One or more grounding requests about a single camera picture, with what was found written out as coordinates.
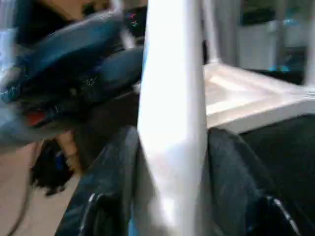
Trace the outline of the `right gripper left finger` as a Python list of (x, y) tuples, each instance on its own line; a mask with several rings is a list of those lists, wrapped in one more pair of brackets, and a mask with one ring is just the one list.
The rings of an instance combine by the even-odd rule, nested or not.
[(137, 154), (137, 129), (121, 128), (81, 177), (57, 236), (127, 236)]

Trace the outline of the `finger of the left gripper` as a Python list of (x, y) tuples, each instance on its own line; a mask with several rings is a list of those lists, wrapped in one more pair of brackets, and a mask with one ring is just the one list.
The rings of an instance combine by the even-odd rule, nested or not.
[(96, 88), (105, 94), (130, 89), (142, 74), (144, 47), (120, 51), (106, 58), (96, 74)]

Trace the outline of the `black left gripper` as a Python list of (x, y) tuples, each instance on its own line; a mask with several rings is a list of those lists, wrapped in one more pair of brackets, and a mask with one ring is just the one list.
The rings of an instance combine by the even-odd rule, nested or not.
[(19, 148), (68, 129), (108, 100), (104, 67), (125, 23), (112, 11), (95, 13), (40, 40), (15, 45), (1, 73), (0, 146)]

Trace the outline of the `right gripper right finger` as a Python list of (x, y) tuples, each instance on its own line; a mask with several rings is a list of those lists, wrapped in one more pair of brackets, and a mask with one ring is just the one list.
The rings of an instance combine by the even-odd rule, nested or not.
[(266, 145), (261, 149), (255, 152), (228, 130), (208, 130), (214, 234), (314, 235), (314, 160)]

